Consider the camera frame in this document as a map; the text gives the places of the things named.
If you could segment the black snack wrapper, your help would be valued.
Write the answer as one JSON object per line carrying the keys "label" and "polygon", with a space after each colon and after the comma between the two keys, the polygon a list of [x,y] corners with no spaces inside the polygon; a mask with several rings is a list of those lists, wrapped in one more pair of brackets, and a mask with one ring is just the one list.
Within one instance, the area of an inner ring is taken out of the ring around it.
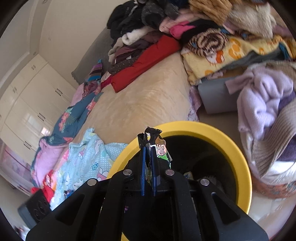
{"label": "black snack wrapper", "polygon": [[158,128],[147,127],[143,133],[137,136],[139,147],[152,147],[156,149],[156,157],[166,160],[169,168],[171,168],[172,158],[167,150],[166,141],[161,137],[162,130]]}

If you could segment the yellow rimmed black trash bin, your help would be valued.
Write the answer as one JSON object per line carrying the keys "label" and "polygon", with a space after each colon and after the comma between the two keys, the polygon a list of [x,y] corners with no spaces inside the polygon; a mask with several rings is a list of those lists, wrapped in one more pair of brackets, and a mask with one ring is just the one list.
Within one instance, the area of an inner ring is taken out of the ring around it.
{"label": "yellow rimmed black trash bin", "polygon": [[111,223],[107,240],[255,240],[262,231],[248,216],[251,177],[236,144],[204,123],[158,126],[172,158],[157,160],[152,193],[151,151],[146,147],[141,196],[141,148],[137,137],[110,172],[102,208]]}

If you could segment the red cartoon print garment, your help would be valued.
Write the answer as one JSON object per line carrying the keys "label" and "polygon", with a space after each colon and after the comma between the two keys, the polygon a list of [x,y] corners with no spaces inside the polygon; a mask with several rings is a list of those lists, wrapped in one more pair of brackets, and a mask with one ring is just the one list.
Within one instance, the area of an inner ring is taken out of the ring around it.
{"label": "red cartoon print garment", "polygon": [[54,170],[48,172],[43,180],[42,187],[32,187],[31,193],[35,194],[39,190],[42,190],[45,199],[50,203],[51,199],[54,196],[55,190],[57,186],[57,176]]}

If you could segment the pink Hello Kitty curtain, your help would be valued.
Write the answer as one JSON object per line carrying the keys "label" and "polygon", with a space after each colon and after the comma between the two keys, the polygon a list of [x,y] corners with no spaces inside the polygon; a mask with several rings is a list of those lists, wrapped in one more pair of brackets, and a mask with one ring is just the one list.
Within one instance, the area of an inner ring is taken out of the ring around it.
{"label": "pink Hello Kitty curtain", "polygon": [[30,167],[5,143],[1,143],[1,176],[27,196],[31,195],[31,188],[34,186]]}

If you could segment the light blue Hello Kitty sheet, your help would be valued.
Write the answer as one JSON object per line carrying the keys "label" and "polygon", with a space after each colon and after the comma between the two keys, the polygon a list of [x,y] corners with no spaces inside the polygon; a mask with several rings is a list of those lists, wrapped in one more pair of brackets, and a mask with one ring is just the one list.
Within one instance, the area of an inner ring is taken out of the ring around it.
{"label": "light blue Hello Kitty sheet", "polygon": [[125,143],[105,144],[94,131],[94,128],[87,129],[81,142],[69,144],[63,164],[54,173],[56,187],[50,201],[51,210],[57,208],[87,180],[105,180],[113,163],[127,147]]}

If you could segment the beige bed cover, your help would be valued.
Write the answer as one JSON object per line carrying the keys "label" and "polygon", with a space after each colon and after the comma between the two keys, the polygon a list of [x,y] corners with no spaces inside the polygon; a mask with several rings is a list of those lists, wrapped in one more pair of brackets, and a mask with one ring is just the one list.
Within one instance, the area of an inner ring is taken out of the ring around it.
{"label": "beige bed cover", "polygon": [[189,90],[181,54],[176,52],[118,93],[107,85],[73,141],[81,142],[86,130],[94,128],[106,144],[128,144],[148,126],[186,121]]}

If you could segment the yellow cartoon blanket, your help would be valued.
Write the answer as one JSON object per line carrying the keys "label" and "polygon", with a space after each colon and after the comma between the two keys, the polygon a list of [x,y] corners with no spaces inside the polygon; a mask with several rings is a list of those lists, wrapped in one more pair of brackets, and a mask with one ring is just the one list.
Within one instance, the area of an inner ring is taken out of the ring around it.
{"label": "yellow cartoon blanket", "polygon": [[283,51],[287,60],[295,58],[295,39],[274,35],[272,39],[257,39],[246,41],[239,37],[229,37],[228,43],[222,49],[207,57],[200,57],[183,48],[181,55],[188,75],[189,84],[197,86],[202,78],[222,69],[236,68],[255,57],[269,57],[271,54]]}

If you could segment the striped colourful pillow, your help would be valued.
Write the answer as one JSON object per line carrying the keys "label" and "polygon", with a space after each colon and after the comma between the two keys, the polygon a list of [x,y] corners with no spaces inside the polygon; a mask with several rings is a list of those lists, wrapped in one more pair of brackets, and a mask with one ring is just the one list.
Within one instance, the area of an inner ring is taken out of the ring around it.
{"label": "striped colourful pillow", "polygon": [[95,91],[100,85],[101,77],[103,72],[102,59],[99,59],[97,63],[92,67],[86,81],[84,82],[83,96],[86,97],[88,94]]}

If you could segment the white built-in wardrobe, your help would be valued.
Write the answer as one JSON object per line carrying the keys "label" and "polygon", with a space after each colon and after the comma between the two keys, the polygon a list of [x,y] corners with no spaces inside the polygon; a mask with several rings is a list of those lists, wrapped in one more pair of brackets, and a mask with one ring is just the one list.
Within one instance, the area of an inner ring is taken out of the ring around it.
{"label": "white built-in wardrobe", "polygon": [[1,97],[1,139],[31,164],[43,136],[51,134],[75,88],[43,57],[34,57]]}

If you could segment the red folded garment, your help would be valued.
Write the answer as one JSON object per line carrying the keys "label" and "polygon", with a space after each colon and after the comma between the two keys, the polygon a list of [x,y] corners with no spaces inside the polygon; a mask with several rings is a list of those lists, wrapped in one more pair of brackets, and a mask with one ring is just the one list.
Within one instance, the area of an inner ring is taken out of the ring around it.
{"label": "red folded garment", "polygon": [[112,76],[111,85],[115,93],[125,89],[129,84],[142,75],[142,73],[180,49],[181,46],[177,40],[162,35],[158,42],[148,47],[132,66],[126,67]]}

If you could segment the grey quilted headboard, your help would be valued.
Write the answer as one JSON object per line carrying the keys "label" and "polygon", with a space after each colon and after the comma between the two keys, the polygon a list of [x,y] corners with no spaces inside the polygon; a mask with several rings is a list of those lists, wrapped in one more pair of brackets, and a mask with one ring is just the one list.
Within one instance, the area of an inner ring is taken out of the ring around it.
{"label": "grey quilted headboard", "polygon": [[79,85],[86,80],[91,69],[99,60],[102,61],[102,74],[110,68],[108,52],[111,50],[112,44],[113,39],[110,36],[110,30],[104,28],[71,73]]}

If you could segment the lavender knit sweater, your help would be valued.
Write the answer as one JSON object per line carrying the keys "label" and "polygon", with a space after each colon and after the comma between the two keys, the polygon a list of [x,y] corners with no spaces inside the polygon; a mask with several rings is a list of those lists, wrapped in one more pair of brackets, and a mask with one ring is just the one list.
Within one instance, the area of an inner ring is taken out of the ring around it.
{"label": "lavender knit sweater", "polygon": [[239,132],[250,133],[257,140],[263,139],[274,124],[281,99],[293,92],[292,78],[262,65],[246,69],[242,75],[227,80],[225,85],[230,95],[239,92]]}

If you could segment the tiger stripe garment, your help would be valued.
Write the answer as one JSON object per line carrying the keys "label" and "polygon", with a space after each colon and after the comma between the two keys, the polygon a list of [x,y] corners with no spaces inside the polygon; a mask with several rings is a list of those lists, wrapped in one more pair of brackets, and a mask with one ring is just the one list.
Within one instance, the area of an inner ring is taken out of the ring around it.
{"label": "tiger stripe garment", "polygon": [[227,43],[228,38],[220,29],[208,29],[191,37],[186,48],[198,56],[207,57],[222,50]]}

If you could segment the black clothes pile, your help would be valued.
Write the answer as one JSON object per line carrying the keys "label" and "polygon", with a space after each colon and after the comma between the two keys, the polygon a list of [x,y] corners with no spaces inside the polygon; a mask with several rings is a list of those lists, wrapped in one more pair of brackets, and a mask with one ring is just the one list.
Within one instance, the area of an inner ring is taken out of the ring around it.
{"label": "black clothes pile", "polygon": [[158,29],[166,17],[175,20],[188,6],[188,1],[127,1],[113,10],[106,27],[116,42],[124,34],[145,26]]}

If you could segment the mustard fuzzy garment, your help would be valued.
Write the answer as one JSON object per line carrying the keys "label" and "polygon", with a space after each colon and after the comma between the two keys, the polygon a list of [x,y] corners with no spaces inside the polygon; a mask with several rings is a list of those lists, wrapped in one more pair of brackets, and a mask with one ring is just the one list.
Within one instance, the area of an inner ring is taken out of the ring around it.
{"label": "mustard fuzzy garment", "polygon": [[189,0],[191,11],[208,16],[218,25],[223,25],[232,10],[230,1],[225,0]]}

